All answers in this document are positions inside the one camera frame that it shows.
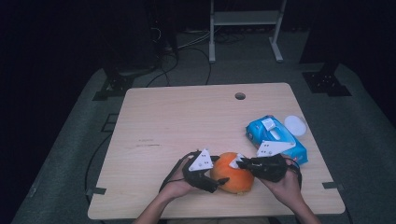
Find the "light wood tabletop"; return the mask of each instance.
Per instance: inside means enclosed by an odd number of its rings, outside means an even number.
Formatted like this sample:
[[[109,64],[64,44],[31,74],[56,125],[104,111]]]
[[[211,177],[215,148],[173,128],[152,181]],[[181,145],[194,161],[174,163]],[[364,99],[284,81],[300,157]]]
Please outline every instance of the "light wood tabletop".
[[[235,95],[245,95],[236,99]],[[266,115],[283,122],[304,114],[287,83],[130,89],[108,147],[88,211],[91,219],[136,218],[158,193],[176,162],[189,152],[207,148],[210,155],[239,152],[255,157],[257,149],[245,136],[246,127]],[[315,139],[298,137],[308,162],[301,166],[302,193],[316,214],[341,214],[344,203]],[[251,192],[235,195],[203,190],[171,202],[163,218],[266,217],[292,215],[255,179]]]

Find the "gray carpet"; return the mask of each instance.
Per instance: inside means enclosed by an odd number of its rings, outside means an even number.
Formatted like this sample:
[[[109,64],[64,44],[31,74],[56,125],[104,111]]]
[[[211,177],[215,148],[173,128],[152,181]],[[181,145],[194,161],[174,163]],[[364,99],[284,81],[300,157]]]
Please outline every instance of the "gray carpet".
[[[304,112],[334,181],[354,223],[395,223],[396,213],[396,132],[357,75],[340,65],[335,75],[352,96],[329,97],[311,93],[302,72],[318,71],[322,64],[299,64],[308,33],[281,32],[278,45],[284,57],[276,63],[268,43],[269,34],[245,35],[231,45],[216,45],[217,61],[209,63],[197,49],[208,52],[207,42],[183,49],[178,65],[168,72],[171,86],[287,82]],[[195,35],[178,35],[179,45]],[[176,60],[163,58],[163,69]],[[144,88],[162,71],[138,77],[133,88]],[[93,188],[106,155],[109,132],[120,111],[122,97],[105,101],[92,98],[106,80],[103,70],[92,75],[64,124],[43,165],[31,193],[13,223],[100,223],[89,220],[85,181]],[[167,86],[164,76],[150,87]],[[295,223],[293,217],[280,217]],[[347,213],[320,216],[324,224],[350,223]],[[105,223],[130,223],[111,220]]]

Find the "white shelf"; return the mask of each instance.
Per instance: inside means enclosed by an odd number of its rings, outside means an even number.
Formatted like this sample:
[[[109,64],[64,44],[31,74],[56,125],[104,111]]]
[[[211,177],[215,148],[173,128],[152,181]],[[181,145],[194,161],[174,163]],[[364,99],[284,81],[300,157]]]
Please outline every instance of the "white shelf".
[[[215,12],[214,25],[276,24],[278,14],[277,10]]]

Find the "blue package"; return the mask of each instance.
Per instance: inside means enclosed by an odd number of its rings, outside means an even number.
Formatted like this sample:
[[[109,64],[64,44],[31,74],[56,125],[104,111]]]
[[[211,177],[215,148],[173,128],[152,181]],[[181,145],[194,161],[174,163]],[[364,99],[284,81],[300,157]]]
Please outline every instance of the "blue package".
[[[247,138],[258,150],[261,150],[264,146],[268,146],[268,144],[263,144],[265,141],[283,144],[283,147],[286,145],[286,143],[288,143],[288,149],[282,150],[282,154],[290,156],[299,164],[308,162],[306,148],[274,116],[267,115],[261,119],[252,121],[246,127],[246,130]]]

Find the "white rack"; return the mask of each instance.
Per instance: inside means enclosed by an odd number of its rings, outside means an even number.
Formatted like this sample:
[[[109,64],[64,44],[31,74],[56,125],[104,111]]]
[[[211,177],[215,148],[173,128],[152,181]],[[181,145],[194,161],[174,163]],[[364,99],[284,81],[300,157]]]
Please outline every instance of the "white rack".
[[[214,10],[214,0],[210,2],[210,41],[209,41],[209,61],[216,61],[215,53],[215,26],[217,25],[262,25],[274,24],[276,26],[274,36],[269,37],[271,48],[278,63],[283,62],[277,46],[280,25],[282,23],[287,0],[282,1],[280,10],[267,11],[218,11]]]

